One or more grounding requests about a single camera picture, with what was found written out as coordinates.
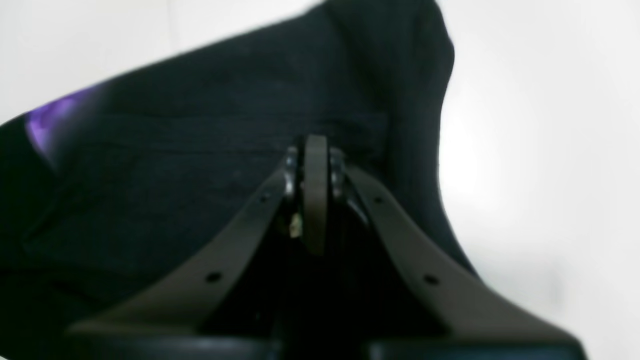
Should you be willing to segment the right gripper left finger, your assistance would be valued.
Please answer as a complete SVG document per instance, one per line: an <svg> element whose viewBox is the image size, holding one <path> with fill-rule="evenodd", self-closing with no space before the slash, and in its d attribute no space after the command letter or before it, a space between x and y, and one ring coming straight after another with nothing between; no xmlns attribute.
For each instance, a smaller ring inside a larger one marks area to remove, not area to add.
<svg viewBox="0 0 640 360"><path fill-rule="evenodd" d="M69 360L274 360L270 340L201 333L254 259L283 202L317 169L318 151L290 148L272 175L197 254L123 303L71 326Z"/></svg>

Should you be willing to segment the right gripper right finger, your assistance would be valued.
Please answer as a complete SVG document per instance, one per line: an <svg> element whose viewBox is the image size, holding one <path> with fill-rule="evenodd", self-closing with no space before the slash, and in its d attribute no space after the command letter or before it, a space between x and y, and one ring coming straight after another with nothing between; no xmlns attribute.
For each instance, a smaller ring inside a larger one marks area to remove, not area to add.
<svg viewBox="0 0 640 360"><path fill-rule="evenodd" d="M354 212L379 241L395 281L432 327L428 336L372 336L366 360L585 360L570 333L498 295L451 259L377 178L324 136L306 138L306 245L327 252L329 205Z"/></svg>

